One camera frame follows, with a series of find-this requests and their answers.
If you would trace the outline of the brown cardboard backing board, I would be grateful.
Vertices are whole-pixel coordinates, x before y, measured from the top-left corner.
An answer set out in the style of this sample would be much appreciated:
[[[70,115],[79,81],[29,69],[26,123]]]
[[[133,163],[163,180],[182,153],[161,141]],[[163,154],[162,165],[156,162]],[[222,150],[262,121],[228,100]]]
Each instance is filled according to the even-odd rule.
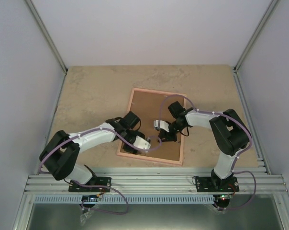
[[[178,101],[181,106],[186,106],[185,94],[180,94],[179,96],[173,96],[172,92],[149,90],[133,88],[130,97],[128,111],[132,111],[136,114],[140,120],[141,124],[136,127],[140,132],[145,134],[146,138],[151,139],[151,148],[158,146],[157,136],[159,131],[154,129],[153,122],[155,120],[163,120],[168,122],[173,122],[175,119],[168,110],[168,106]],[[119,144],[117,155],[121,157],[127,157],[132,159],[144,160],[144,161],[154,161],[158,163],[172,164],[181,166],[183,164],[183,149],[184,149],[184,137],[181,134],[177,135],[178,141],[176,142],[164,142],[161,146],[148,153],[138,153],[131,154],[124,151],[123,143]]]

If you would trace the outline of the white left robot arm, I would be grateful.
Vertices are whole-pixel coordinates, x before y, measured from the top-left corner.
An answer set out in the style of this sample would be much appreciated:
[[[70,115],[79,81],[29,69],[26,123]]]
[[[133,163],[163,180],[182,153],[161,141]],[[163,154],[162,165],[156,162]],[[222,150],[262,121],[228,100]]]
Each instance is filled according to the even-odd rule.
[[[39,160],[57,181],[70,180],[85,191],[92,191],[98,178],[88,166],[76,163],[79,154],[118,139],[124,142],[125,150],[130,153],[150,149],[145,135],[134,130],[139,123],[140,118],[129,112],[124,117],[108,119],[98,127],[83,132],[68,134],[63,130],[57,131],[42,151]]]

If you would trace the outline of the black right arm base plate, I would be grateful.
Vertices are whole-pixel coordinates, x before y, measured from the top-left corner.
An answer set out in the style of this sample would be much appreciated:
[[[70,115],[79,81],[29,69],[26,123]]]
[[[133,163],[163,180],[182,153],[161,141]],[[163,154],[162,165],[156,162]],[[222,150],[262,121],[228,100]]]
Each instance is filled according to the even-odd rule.
[[[216,177],[192,177],[192,182],[196,186],[197,192],[239,192],[237,178],[231,175],[226,179]]]

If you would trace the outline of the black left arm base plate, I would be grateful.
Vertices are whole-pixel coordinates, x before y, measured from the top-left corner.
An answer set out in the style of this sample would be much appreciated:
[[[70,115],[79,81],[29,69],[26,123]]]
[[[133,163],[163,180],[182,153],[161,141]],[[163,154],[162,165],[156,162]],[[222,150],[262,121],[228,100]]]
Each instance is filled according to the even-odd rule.
[[[110,191],[111,186],[111,177],[96,177],[90,179],[86,184],[79,185],[74,181],[69,182],[68,191],[72,193],[88,193],[88,192],[96,192],[96,193],[106,193]]]

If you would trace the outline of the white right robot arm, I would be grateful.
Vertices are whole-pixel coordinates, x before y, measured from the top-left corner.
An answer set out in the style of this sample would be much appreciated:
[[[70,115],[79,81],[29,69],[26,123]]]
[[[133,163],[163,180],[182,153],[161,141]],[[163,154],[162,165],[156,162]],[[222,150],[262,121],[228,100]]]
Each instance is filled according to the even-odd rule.
[[[222,191],[228,186],[228,179],[238,157],[252,145],[252,136],[238,114],[233,109],[224,112],[185,109],[176,101],[168,107],[175,119],[173,122],[155,120],[154,128],[159,131],[162,142],[177,141],[177,134],[191,127],[210,129],[220,150],[217,164],[212,170],[211,186]]]

